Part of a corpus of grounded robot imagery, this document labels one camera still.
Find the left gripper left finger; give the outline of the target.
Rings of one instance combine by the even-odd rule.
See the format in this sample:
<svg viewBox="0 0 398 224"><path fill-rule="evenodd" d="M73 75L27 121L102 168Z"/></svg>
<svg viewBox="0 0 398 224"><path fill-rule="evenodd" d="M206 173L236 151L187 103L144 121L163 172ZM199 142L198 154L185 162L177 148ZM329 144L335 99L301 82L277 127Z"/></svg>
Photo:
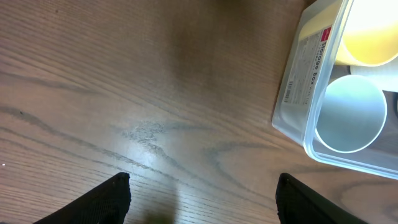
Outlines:
<svg viewBox="0 0 398 224"><path fill-rule="evenodd" d="M120 172L35 224L123 223L130 204L129 174Z"/></svg>

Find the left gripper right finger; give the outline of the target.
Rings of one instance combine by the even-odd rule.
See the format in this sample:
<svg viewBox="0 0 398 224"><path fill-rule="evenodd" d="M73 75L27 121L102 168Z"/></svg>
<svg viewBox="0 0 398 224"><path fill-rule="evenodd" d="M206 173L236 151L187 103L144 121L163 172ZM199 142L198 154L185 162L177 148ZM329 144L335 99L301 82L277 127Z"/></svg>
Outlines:
<svg viewBox="0 0 398 224"><path fill-rule="evenodd" d="M275 200L281 224L366 224L288 173L279 176Z"/></svg>

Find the grey-blue plastic cup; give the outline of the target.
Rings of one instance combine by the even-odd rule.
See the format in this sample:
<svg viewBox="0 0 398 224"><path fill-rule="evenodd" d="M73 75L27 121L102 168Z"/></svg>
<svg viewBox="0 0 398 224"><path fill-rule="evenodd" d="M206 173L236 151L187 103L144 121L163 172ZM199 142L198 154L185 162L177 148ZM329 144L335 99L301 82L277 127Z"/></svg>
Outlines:
<svg viewBox="0 0 398 224"><path fill-rule="evenodd" d="M377 139L386 119L383 91L366 77L346 75L327 86L315 134L329 150L354 153Z"/></svg>

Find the white plastic cup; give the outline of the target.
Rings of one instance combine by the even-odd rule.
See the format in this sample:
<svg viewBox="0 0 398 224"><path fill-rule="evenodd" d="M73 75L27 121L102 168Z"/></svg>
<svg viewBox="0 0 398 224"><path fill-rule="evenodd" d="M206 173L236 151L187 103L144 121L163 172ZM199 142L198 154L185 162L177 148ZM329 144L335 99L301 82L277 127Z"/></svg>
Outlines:
<svg viewBox="0 0 398 224"><path fill-rule="evenodd" d="M373 81L384 91L397 92L397 58L377 67L350 66L352 75L361 75Z"/></svg>

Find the yellow plastic cup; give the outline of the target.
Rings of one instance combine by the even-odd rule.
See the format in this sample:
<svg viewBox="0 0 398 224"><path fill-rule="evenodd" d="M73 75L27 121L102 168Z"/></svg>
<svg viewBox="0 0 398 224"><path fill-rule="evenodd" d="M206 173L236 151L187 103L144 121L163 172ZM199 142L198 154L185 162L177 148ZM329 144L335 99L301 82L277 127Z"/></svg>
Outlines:
<svg viewBox="0 0 398 224"><path fill-rule="evenodd" d="M397 0L315 1L302 15L294 55L337 45L336 65L377 67L397 57Z"/></svg>

